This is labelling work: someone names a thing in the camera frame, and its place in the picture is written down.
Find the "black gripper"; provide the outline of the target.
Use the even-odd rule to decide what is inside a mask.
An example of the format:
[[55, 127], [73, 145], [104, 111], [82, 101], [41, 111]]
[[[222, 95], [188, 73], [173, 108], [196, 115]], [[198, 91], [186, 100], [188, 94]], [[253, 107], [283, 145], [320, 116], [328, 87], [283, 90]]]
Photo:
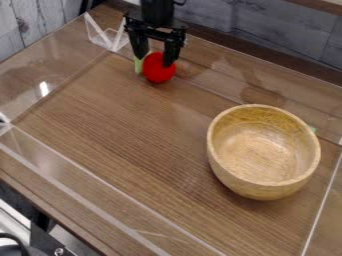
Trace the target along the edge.
[[170, 67], [178, 60], [186, 44], [188, 25], [173, 18], [170, 23], [157, 26], [144, 20], [141, 13], [126, 13], [125, 20], [125, 31], [130, 36], [136, 57], [144, 59], [148, 55], [149, 39], [165, 41], [164, 65]]

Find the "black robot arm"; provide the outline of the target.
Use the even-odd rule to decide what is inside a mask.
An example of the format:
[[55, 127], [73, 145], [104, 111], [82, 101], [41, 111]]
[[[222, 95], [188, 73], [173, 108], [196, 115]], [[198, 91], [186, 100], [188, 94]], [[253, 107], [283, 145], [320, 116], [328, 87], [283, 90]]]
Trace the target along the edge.
[[144, 59], [150, 52], [149, 40], [165, 43], [164, 66], [170, 67], [180, 58], [186, 43], [188, 25], [176, 17], [176, 6], [186, 1], [141, 0], [141, 7], [125, 14], [125, 31], [129, 34], [136, 57]]

